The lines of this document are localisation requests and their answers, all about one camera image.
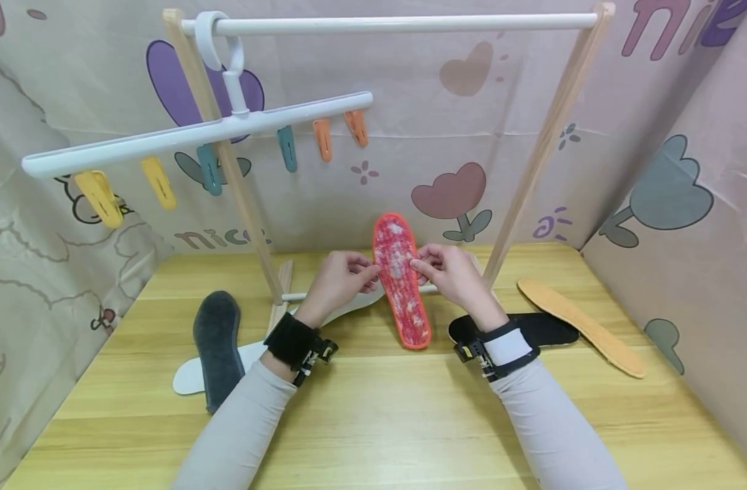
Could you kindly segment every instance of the wrist strap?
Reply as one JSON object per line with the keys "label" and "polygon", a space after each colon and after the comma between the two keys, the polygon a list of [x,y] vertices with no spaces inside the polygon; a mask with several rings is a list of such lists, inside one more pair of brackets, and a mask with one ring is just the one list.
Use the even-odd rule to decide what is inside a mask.
{"label": "wrist strap", "polygon": [[290,313],[283,315],[264,340],[264,345],[277,360],[285,362],[291,371],[297,372],[294,380],[296,387],[302,386],[305,378],[311,375],[317,360],[326,364],[338,351],[335,342],[321,339],[317,330],[311,329]]}
{"label": "wrist strap", "polygon": [[508,365],[534,350],[534,346],[525,340],[516,320],[510,320],[496,330],[478,331],[477,339],[485,346],[490,360],[496,366]]}
{"label": "wrist strap", "polygon": [[277,360],[289,365],[291,371],[299,371],[318,336],[316,330],[297,320],[290,313],[285,313],[264,340],[264,345]]}
{"label": "wrist strap", "polygon": [[523,336],[515,319],[493,331],[478,330],[470,316],[461,316],[452,323],[457,325],[456,354],[463,362],[476,358],[489,382],[510,375],[539,356],[539,345]]}

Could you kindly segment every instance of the hand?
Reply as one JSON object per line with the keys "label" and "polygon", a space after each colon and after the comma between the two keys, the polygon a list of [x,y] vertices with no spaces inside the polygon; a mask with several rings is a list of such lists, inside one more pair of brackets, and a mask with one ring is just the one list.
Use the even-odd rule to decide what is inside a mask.
{"label": "hand", "polygon": [[321,264],[316,278],[295,318],[318,329],[327,315],[351,301],[357,293],[377,288],[379,266],[359,252],[331,252]]}
{"label": "hand", "polygon": [[411,259],[411,268],[419,274],[418,283],[430,280],[446,299],[471,315],[478,329],[495,330],[509,321],[480,277],[471,254],[434,243],[421,247],[417,254],[419,259]]}

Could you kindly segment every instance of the gray sleeve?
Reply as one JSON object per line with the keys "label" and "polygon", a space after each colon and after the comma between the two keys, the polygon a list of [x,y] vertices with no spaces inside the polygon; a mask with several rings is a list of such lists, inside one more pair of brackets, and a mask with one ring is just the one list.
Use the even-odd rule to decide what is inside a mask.
{"label": "gray sleeve", "polygon": [[296,391],[256,361],[193,443],[172,489],[248,489]]}
{"label": "gray sleeve", "polygon": [[542,360],[491,383],[543,490],[626,489],[618,466]]}

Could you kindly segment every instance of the red insole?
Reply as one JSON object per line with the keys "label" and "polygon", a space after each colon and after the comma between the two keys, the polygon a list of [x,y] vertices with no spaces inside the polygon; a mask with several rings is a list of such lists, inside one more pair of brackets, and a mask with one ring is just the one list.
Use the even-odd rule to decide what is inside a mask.
{"label": "red insole", "polygon": [[407,349],[427,347],[431,334],[417,273],[409,265],[416,257],[414,235],[406,220],[394,212],[379,217],[373,227],[373,261],[381,267],[379,280],[390,300],[400,342]]}

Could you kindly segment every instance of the black wrist strap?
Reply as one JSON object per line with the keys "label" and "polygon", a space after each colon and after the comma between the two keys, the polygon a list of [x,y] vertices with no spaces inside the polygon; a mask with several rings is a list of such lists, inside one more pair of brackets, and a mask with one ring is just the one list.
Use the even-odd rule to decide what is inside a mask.
{"label": "black wrist strap", "polygon": [[462,362],[468,362],[472,359],[478,360],[482,366],[483,376],[485,376],[489,382],[500,380],[501,378],[510,375],[512,372],[519,370],[539,356],[539,345],[524,336],[524,340],[528,346],[531,347],[531,351],[528,352],[528,354],[518,357],[516,360],[507,362],[505,365],[493,364],[493,361],[485,348],[485,343],[505,336],[509,332],[519,328],[520,325],[518,320],[509,320],[506,325],[502,325],[498,327],[498,329],[492,331],[480,331],[470,316],[461,316],[461,318],[453,320],[450,325],[450,331],[455,331],[456,336],[458,337],[457,339],[454,338],[456,342],[455,352],[458,357],[460,357],[460,360]]}
{"label": "black wrist strap", "polygon": [[276,359],[289,365],[291,371],[299,371],[318,337],[316,330],[287,312],[264,340],[264,345]]}
{"label": "black wrist strap", "polygon": [[285,362],[291,371],[297,372],[294,380],[296,387],[302,386],[316,361],[328,363],[338,346],[331,340],[321,339],[315,329],[297,320],[290,313],[275,325],[273,331],[264,340],[264,345],[279,361]]}

